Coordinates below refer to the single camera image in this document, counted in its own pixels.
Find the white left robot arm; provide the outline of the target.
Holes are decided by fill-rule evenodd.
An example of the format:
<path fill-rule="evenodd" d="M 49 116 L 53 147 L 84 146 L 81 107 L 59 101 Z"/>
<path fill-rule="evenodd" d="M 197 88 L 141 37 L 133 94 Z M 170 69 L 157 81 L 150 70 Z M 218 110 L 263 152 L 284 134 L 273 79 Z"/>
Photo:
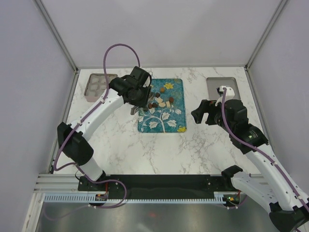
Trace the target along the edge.
<path fill-rule="evenodd" d="M 130 74 L 111 80 L 102 96 L 82 116 L 69 124 L 60 123 L 57 127 L 59 150 L 54 170 L 59 171 L 57 162 L 64 154 L 89 178 L 90 187 L 102 190 L 106 184 L 105 172 L 95 161 L 94 149 L 88 141 L 98 127 L 124 104 L 144 108 L 151 93 L 151 83 L 151 74 L 136 66 Z"/>

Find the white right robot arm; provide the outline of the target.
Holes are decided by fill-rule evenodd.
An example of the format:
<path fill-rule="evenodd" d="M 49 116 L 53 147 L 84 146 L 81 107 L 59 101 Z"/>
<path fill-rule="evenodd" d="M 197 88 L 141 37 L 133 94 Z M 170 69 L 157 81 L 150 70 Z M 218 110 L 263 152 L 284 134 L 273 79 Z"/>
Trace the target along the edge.
<path fill-rule="evenodd" d="M 208 114 L 206 124 L 218 125 L 229 133 L 232 144 L 260 171 L 268 186 L 263 186 L 233 165 L 221 172 L 225 190 L 238 189 L 245 193 L 269 215 L 280 232 L 296 232 L 309 221 L 309 196 L 291 179 L 280 164 L 266 136 L 249 123 L 247 108 L 240 100 L 225 103 L 202 100 L 191 112 L 197 124 Z"/>

